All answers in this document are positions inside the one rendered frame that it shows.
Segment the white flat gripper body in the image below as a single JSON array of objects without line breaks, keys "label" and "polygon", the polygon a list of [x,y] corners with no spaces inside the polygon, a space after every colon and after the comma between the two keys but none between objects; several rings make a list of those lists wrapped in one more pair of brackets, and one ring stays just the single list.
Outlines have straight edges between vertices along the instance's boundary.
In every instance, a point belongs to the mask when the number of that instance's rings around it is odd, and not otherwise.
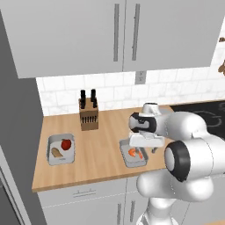
[{"label": "white flat gripper body", "polygon": [[128,143],[131,147],[158,148],[164,145],[164,138],[152,133],[132,133],[129,134]]}]

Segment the orange shrimp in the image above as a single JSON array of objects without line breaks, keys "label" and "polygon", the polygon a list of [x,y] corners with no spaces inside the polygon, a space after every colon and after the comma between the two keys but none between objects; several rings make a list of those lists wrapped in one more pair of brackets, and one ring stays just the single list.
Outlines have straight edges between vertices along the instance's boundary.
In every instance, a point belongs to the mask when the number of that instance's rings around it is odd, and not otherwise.
[{"label": "orange shrimp", "polygon": [[140,159],[143,159],[142,152],[139,149],[130,149],[128,154],[132,157],[139,156]]}]

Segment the grey meat container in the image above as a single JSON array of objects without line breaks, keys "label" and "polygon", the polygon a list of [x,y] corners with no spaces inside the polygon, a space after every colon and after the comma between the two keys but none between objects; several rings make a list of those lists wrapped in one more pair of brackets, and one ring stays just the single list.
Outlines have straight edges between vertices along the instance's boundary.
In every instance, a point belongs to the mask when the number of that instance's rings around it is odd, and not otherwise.
[{"label": "grey meat container", "polygon": [[[128,151],[130,149],[139,149],[142,152],[143,159],[140,159],[139,156],[136,157],[130,156],[128,154]],[[130,147],[128,139],[120,140],[120,152],[123,156],[124,163],[128,168],[145,166],[147,164],[147,161],[149,160],[145,148]]]}]

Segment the grey vegetable container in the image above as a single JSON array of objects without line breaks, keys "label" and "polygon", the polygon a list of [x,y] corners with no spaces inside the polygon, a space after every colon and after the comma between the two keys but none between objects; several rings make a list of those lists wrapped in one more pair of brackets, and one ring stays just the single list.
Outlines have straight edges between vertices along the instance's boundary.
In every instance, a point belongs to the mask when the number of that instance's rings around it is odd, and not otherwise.
[{"label": "grey vegetable container", "polygon": [[[61,147],[62,139],[70,139],[71,147],[69,150],[63,150]],[[57,148],[62,154],[61,157],[54,157],[51,149]],[[46,157],[48,163],[53,165],[59,165],[64,163],[73,163],[75,160],[76,147],[75,147],[75,137],[73,134],[52,134],[47,139],[47,150]]]}]

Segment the grey drawer front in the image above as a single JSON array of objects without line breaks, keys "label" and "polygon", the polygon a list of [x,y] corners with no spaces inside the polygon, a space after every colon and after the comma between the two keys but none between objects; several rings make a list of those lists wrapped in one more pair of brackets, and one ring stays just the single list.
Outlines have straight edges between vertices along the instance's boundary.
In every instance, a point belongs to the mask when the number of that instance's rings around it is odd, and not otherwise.
[{"label": "grey drawer front", "polygon": [[130,178],[127,179],[127,193],[137,191],[136,181],[137,181],[137,176],[130,177]]},{"label": "grey drawer front", "polygon": [[[102,197],[114,197],[116,195],[121,195],[126,192],[126,182],[125,178],[114,179],[110,181],[92,183],[88,185],[77,185],[71,187],[65,187],[50,191],[39,192],[38,197],[40,199],[40,204],[43,208],[62,206],[64,204],[72,202],[80,202],[84,200],[99,199]],[[96,194],[88,195],[78,198],[73,198],[72,193],[96,190]]]}]

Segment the grey lower cupboard door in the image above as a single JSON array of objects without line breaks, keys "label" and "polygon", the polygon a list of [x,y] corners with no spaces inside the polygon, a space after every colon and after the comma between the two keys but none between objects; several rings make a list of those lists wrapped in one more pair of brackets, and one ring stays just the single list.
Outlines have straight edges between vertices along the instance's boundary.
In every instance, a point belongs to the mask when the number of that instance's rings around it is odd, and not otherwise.
[{"label": "grey lower cupboard door", "polygon": [[47,225],[117,225],[117,208],[121,203],[123,224],[125,195],[72,202],[43,208]]},{"label": "grey lower cupboard door", "polygon": [[[135,208],[133,222],[130,222],[130,209],[132,200],[135,200]],[[124,225],[136,225],[140,216],[145,212],[148,201],[148,198],[142,197],[137,191],[127,193],[124,209]]]}]

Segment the grey cupboard door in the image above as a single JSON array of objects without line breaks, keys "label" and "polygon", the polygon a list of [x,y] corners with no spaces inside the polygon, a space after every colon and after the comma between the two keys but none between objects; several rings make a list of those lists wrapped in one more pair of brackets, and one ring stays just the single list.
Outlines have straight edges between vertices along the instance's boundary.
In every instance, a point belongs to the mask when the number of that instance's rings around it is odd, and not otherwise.
[{"label": "grey cupboard door", "polygon": [[[136,61],[135,5],[140,4]],[[208,67],[225,18],[225,0],[127,0],[125,71]]]},{"label": "grey cupboard door", "polygon": [[[114,5],[120,5],[113,61]],[[0,0],[20,78],[122,71],[125,0]]]},{"label": "grey cupboard door", "polygon": [[117,208],[121,203],[123,224],[125,195],[72,202],[43,208],[47,225],[117,225]]},{"label": "grey cupboard door", "polygon": [[[130,222],[130,209],[132,200],[135,200],[135,208],[133,222]],[[148,198],[142,197],[137,191],[127,193],[124,209],[124,225],[136,225],[140,216],[145,212],[148,201]]]}]

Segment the wooden knife block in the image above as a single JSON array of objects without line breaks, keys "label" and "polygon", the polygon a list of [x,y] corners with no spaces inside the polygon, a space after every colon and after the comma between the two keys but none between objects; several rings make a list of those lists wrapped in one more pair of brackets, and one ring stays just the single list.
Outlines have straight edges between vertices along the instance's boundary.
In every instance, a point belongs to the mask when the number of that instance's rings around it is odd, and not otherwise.
[{"label": "wooden knife block", "polygon": [[98,129],[98,107],[91,102],[90,98],[85,99],[84,107],[79,103],[80,124],[83,131]]}]

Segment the black hob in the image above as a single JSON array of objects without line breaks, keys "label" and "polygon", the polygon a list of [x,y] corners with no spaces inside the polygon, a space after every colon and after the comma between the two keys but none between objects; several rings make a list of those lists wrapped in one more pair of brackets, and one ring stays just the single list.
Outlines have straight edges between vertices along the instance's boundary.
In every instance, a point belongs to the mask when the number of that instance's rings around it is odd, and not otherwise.
[{"label": "black hob", "polygon": [[196,113],[207,123],[207,131],[225,140],[225,100],[172,105],[174,112]]}]

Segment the grey upper cupboard door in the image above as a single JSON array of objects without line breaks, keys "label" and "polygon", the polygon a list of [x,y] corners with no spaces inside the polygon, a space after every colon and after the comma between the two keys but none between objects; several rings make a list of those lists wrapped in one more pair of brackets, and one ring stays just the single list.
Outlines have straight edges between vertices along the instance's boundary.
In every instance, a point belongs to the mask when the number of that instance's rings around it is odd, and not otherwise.
[{"label": "grey upper cupboard door", "polygon": [[[135,5],[140,4],[136,61]],[[125,71],[208,67],[225,18],[225,0],[127,0]]]},{"label": "grey upper cupboard door", "polygon": [[[114,5],[120,5],[113,61]],[[20,78],[122,71],[125,0],[0,0]]]}]

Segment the grey fridge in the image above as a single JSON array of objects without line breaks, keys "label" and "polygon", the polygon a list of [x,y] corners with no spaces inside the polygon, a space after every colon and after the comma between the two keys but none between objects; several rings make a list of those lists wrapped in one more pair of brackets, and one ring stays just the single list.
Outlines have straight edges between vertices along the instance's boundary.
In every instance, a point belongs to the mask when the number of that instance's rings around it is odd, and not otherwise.
[{"label": "grey fridge", "polygon": [[0,147],[28,214],[25,225],[47,225],[32,192],[42,121],[36,80],[18,78],[0,11]]}]

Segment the grey wall outlet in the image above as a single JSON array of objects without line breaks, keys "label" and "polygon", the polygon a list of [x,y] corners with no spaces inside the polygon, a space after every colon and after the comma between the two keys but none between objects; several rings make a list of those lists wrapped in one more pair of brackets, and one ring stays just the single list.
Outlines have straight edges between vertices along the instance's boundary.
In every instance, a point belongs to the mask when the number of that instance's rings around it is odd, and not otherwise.
[{"label": "grey wall outlet", "polygon": [[146,75],[147,75],[147,71],[136,71],[134,84],[145,84]]}]

